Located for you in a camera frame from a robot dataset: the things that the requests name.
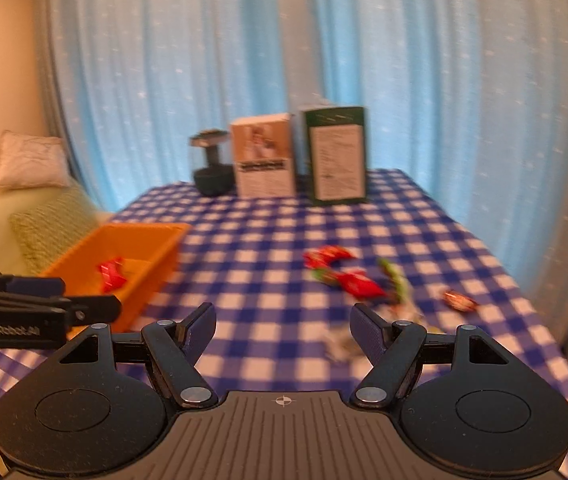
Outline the green small candy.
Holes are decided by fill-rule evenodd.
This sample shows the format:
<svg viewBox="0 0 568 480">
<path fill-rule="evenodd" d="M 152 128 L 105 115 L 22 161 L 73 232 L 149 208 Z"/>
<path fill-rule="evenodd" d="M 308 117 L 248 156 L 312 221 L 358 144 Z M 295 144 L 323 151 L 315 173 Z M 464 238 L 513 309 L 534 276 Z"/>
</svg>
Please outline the green small candy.
<svg viewBox="0 0 568 480">
<path fill-rule="evenodd" d="M 323 266 L 320 266 L 319 268 L 312 270 L 312 275 L 313 278 L 316 279 L 316 281 L 327 286 L 339 285 L 338 273 L 331 268 L 324 268 Z"/>
</svg>

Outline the orange plastic tray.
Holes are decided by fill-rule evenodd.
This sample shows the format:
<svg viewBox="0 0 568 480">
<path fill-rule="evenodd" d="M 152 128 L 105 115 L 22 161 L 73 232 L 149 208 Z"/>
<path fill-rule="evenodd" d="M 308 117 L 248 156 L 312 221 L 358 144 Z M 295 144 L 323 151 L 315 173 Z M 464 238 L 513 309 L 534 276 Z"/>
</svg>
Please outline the orange plastic tray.
<svg viewBox="0 0 568 480">
<path fill-rule="evenodd" d="M 98 266 L 121 259 L 127 284 L 114 291 L 121 302 L 121 313 L 112 331 L 126 332 L 177 271 L 180 246 L 190 229 L 185 223 L 106 223 L 79 240 L 40 275 L 61 278 L 70 296 L 92 296 L 102 291 Z"/>
</svg>

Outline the light blue star curtain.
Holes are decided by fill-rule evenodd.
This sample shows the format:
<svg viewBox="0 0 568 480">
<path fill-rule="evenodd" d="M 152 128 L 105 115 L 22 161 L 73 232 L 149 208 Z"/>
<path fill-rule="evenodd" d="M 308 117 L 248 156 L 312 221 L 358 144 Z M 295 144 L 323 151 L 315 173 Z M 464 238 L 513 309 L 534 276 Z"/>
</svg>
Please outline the light blue star curtain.
<svg viewBox="0 0 568 480">
<path fill-rule="evenodd" d="M 50 113 L 98 203 L 185 179 L 188 137 L 362 105 L 399 168 L 568 326 L 568 0 L 41 0 Z"/>
</svg>

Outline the white cushion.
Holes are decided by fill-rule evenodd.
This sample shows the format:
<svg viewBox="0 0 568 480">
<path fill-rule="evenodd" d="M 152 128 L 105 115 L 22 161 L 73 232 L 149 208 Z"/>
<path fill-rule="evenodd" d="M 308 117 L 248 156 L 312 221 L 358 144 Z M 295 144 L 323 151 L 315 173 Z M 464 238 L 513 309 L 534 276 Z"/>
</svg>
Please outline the white cushion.
<svg viewBox="0 0 568 480">
<path fill-rule="evenodd" d="M 62 140 L 10 130 L 0 142 L 0 188 L 68 188 L 71 177 Z"/>
</svg>

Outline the long green white snack packet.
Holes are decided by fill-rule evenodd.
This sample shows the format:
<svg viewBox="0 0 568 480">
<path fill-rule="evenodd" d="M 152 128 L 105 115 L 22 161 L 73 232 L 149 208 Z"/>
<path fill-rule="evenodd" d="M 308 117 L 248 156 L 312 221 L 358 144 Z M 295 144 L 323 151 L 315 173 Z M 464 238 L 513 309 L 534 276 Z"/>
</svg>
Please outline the long green white snack packet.
<svg viewBox="0 0 568 480">
<path fill-rule="evenodd" d="M 377 266 L 389 283 L 388 302 L 391 307 L 413 307 L 413 288 L 403 270 L 390 260 L 378 257 Z"/>
</svg>

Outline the blue white checkered tablecloth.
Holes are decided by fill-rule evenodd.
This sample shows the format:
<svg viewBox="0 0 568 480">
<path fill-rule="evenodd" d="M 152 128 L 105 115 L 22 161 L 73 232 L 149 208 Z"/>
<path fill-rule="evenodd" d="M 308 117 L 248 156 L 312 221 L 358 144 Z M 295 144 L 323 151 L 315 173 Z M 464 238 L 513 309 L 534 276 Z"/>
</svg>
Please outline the blue white checkered tablecloth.
<svg viewBox="0 0 568 480">
<path fill-rule="evenodd" d="M 398 170 L 363 204 L 152 188 L 104 259 L 179 240 L 132 333 L 0 384 L 12 479 L 568 479 L 568 363 L 514 280 Z"/>
</svg>

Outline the grey seaweed snack packet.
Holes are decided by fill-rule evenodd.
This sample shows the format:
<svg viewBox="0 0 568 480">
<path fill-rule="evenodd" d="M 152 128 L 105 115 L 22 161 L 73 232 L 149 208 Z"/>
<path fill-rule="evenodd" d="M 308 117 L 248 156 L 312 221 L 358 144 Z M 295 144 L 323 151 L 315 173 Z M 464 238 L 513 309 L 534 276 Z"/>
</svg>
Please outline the grey seaweed snack packet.
<svg viewBox="0 0 568 480">
<path fill-rule="evenodd" d="M 410 321 L 424 326 L 429 333 L 443 334 L 443 330 L 430 325 L 421 310 L 414 306 L 399 304 L 393 307 L 380 307 L 376 312 L 388 323 L 395 321 Z M 355 342 L 349 324 L 329 328 L 323 336 L 325 351 L 328 359 L 334 362 L 349 362 L 363 356 L 363 351 Z"/>
</svg>

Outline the green chevron cushion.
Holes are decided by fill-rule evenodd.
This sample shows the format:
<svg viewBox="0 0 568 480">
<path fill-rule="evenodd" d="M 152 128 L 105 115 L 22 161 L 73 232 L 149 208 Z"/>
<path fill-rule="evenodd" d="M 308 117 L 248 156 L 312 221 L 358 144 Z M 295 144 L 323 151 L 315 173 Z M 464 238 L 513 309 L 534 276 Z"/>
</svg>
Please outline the green chevron cushion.
<svg viewBox="0 0 568 480">
<path fill-rule="evenodd" d="M 8 219 L 31 275 L 46 270 L 100 225 L 98 210 L 77 185 Z"/>
</svg>

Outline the red cartoon candy packet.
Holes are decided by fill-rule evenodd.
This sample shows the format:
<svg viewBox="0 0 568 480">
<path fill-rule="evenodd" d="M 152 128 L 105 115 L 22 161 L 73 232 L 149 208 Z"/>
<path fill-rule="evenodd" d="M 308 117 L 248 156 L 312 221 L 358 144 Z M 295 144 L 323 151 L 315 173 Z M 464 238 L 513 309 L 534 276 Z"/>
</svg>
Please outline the red cartoon candy packet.
<svg viewBox="0 0 568 480">
<path fill-rule="evenodd" d="M 325 245 L 307 250 L 303 254 L 305 267 L 314 269 L 329 269 L 334 263 L 343 260 L 354 259 L 355 256 L 349 249 L 339 245 Z"/>
</svg>

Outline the dark red small candy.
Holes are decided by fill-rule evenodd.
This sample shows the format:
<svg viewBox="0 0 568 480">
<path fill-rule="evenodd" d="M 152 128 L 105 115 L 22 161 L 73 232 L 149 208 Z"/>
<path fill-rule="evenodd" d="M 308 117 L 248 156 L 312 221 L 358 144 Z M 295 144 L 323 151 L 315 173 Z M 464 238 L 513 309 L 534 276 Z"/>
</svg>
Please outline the dark red small candy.
<svg viewBox="0 0 568 480">
<path fill-rule="evenodd" d="M 457 312 L 474 312 L 479 307 L 476 300 L 454 289 L 444 290 L 442 301 L 447 307 Z"/>
</svg>

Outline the white beige product box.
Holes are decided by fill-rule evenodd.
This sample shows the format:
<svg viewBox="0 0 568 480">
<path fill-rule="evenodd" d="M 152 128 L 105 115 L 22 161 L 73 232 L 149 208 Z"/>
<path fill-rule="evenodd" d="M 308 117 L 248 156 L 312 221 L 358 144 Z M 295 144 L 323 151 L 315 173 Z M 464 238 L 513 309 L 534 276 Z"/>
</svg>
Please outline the white beige product box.
<svg viewBox="0 0 568 480">
<path fill-rule="evenodd" d="M 290 114 L 235 119 L 229 125 L 237 194 L 243 198 L 296 194 Z"/>
</svg>

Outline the green carton box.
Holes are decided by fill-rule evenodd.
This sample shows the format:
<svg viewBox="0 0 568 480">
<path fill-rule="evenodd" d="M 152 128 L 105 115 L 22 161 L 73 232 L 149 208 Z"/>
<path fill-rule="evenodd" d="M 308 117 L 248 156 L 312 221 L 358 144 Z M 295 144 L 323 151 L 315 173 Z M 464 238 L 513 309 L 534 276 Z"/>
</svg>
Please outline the green carton box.
<svg viewBox="0 0 568 480">
<path fill-rule="evenodd" d="M 309 107 L 301 112 L 301 118 L 311 202 L 319 206 L 366 202 L 365 108 Z"/>
</svg>

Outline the large red snack packet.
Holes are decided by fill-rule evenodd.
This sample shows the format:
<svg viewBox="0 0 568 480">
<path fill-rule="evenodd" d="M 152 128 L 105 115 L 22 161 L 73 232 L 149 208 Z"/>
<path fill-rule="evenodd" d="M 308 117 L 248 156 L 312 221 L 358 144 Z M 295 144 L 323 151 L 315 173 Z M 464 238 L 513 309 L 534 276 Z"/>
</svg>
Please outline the large red snack packet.
<svg viewBox="0 0 568 480">
<path fill-rule="evenodd" d="M 124 259 L 121 257 L 98 263 L 96 269 L 101 275 L 101 292 L 103 294 L 114 292 L 128 284 L 128 279 L 124 275 Z"/>
</svg>

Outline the red square snack packet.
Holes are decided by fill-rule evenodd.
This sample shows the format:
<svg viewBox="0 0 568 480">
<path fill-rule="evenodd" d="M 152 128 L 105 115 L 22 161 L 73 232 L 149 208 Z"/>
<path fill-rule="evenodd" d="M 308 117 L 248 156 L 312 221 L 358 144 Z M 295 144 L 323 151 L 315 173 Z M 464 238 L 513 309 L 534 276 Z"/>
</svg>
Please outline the red square snack packet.
<svg viewBox="0 0 568 480">
<path fill-rule="evenodd" d="M 371 301 L 386 297 L 386 292 L 363 271 L 338 273 L 339 286 L 357 301 Z"/>
</svg>

